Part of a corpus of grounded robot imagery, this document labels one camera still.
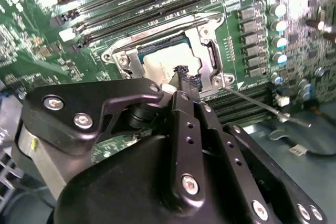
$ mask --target motherboard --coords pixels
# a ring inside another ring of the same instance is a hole
[[[199,75],[221,123],[336,97],[336,0],[0,0],[0,79],[38,86]]]

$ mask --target black metal bracket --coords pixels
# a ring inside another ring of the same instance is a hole
[[[64,107],[48,109],[44,105],[48,98],[58,98]],[[113,128],[127,107],[159,103],[162,98],[163,92],[148,79],[46,86],[27,95],[21,118],[31,134],[69,155],[83,155],[92,150],[107,128],[104,125]],[[92,119],[89,129],[74,124],[74,117],[83,113]]]
[[[285,171],[241,128],[227,124],[224,131],[236,140],[259,187],[283,223],[327,223],[327,217],[314,201]]]

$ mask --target white connector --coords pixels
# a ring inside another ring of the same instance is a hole
[[[289,97],[282,97],[278,94],[275,96],[275,100],[277,101],[279,107],[287,106],[290,103]]]

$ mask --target screw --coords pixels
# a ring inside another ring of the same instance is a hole
[[[79,113],[75,115],[73,118],[73,122],[75,123],[76,126],[80,127],[81,129],[89,129],[93,125],[93,120],[92,118],[84,113]]]
[[[211,108],[208,105],[204,105],[204,108],[207,112],[211,112]]]
[[[186,100],[186,101],[189,101],[189,97],[185,94],[185,93],[182,93],[181,94],[181,97]]]
[[[233,129],[237,132],[240,133],[240,128],[236,125],[233,125]]]
[[[315,217],[318,220],[323,220],[322,214],[316,209],[316,207],[310,206],[310,208],[311,208],[311,211],[313,212],[313,214],[315,215]]]
[[[188,175],[183,176],[182,185],[189,194],[195,195],[198,193],[198,184],[193,177]]]
[[[154,84],[149,86],[151,90],[153,90],[154,92],[159,92],[159,88],[157,86],[155,86]]]
[[[306,219],[306,220],[310,220],[310,215],[307,212],[307,210],[303,207],[303,205],[297,204],[298,209],[301,213],[301,215]]]
[[[43,101],[43,104],[46,108],[54,111],[61,110],[64,107],[62,100],[57,97],[48,97]]]
[[[214,86],[216,86],[216,87],[222,85],[222,79],[221,79],[221,77],[219,77],[219,76],[214,77],[212,79],[212,84]]]
[[[201,37],[205,38],[209,34],[209,31],[206,28],[203,27],[203,28],[200,29],[199,34],[200,34]]]
[[[119,64],[123,67],[128,66],[130,63],[128,57],[126,55],[121,55],[119,58]]]
[[[103,59],[104,59],[105,61],[110,61],[110,60],[111,60],[111,56],[110,56],[110,55],[104,55],[104,56],[103,56]]]
[[[266,208],[257,200],[252,202],[254,212],[259,216],[263,221],[268,220],[268,213]]]
[[[104,157],[110,157],[110,156],[112,156],[112,154],[110,152],[104,152],[103,156]]]
[[[322,77],[324,75],[325,71],[323,68],[318,68],[316,71],[315,71],[315,75],[317,77]]]
[[[27,95],[27,93],[24,92],[24,91],[20,91],[18,93],[18,97],[20,98],[20,100],[24,100],[26,98],[26,95]]]

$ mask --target metal lever arm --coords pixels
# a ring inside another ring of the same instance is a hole
[[[215,112],[207,104],[199,105],[198,118],[204,126],[202,135],[206,135],[207,141],[212,142],[218,149],[216,153],[229,171],[228,179],[232,180],[236,202],[240,205],[236,207],[241,210],[237,214],[241,218],[240,221],[275,224],[234,137],[223,132]]]
[[[171,102],[169,140],[172,157],[169,185],[163,192],[166,205],[182,216],[195,214],[205,202],[201,128],[194,117],[194,102],[183,91]]]
[[[315,202],[241,127],[227,124],[224,130],[234,136],[244,156],[253,164],[254,176],[267,187],[274,212],[283,223],[327,223],[327,217]]]

